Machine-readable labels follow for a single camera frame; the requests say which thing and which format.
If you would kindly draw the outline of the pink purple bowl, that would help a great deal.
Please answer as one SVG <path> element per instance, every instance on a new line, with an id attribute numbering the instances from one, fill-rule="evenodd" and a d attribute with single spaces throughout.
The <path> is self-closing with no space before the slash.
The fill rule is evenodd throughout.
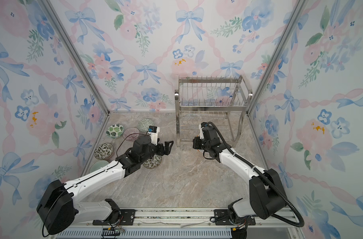
<path id="1" fill-rule="evenodd" d="M 135 127 L 130 127 L 126 129 L 123 133 L 123 139 L 126 141 L 135 141 L 140 135 L 141 132 L 139 129 Z"/>

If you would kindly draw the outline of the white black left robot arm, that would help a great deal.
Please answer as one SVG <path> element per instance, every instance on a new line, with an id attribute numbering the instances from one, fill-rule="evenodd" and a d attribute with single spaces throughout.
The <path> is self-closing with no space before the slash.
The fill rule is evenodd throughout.
<path id="1" fill-rule="evenodd" d="M 65 183 L 60 180 L 51 182 L 37 205 L 37 213 L 43 222 L 43 237 L 58 234 L 77 222 L 99 220 L 116 223 L 121 218 L 120 209 L 112 199 L 90 206 L 81 206 L 81 200 L 107 184 L 133 174 L 154 156 L 169 155 L 173 144 L 172 140 L 160 143 L 158 138 L 152 140 L 143 135 L 105 167 Z"/>

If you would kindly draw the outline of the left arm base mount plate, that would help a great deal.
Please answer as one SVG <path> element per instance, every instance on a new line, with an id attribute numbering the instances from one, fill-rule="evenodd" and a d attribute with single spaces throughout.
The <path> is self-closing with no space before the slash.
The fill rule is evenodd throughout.
<path id="1" fill-rule="evenodd" d="M 113 211 L 106 220 L 94 220 L 93 226 L 132 226 L 134 224 L 136 210 L 121 209 L 120 212 Z"/>

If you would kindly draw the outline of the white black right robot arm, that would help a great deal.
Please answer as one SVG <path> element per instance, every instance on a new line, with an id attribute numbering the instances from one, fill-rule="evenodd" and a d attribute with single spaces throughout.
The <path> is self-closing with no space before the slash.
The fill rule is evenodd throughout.
<path id="1" fill-rule="evenodd" d="M 274 170 L 265 170 L 240 156 L 229 144 L 221 141 L 221 133 L 213 123 L 203 122 L 199 125 L 199 136 L 193 139 L 193 148 L 199 150 L 205 159 L 216 160 L 232 169 L 248 183 L 249 196 L 228 205 L 230 220 L 236 221 L 248 216 L 267 219 L 287 206 L 287 202 L 273 190 L 262 178 L 266 177 L 285 195 L 281 181 Z"/>

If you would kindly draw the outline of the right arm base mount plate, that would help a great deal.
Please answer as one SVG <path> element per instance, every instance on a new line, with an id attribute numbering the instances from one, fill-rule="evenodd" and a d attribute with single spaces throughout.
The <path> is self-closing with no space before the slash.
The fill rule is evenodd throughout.
<path id="1" fill-rule="evenodd" d="M 247 223 L 248 226 L 255 226 L 255 218 L 252 216 L 246 216 L 238 218 L 234 216 L 233 212 L 229 212 L 228 209 L 215 209 L 213 210 L 214 216 L 210 218 L 210 222 L 216 226 L 236 226 L 240 227 Z"/>

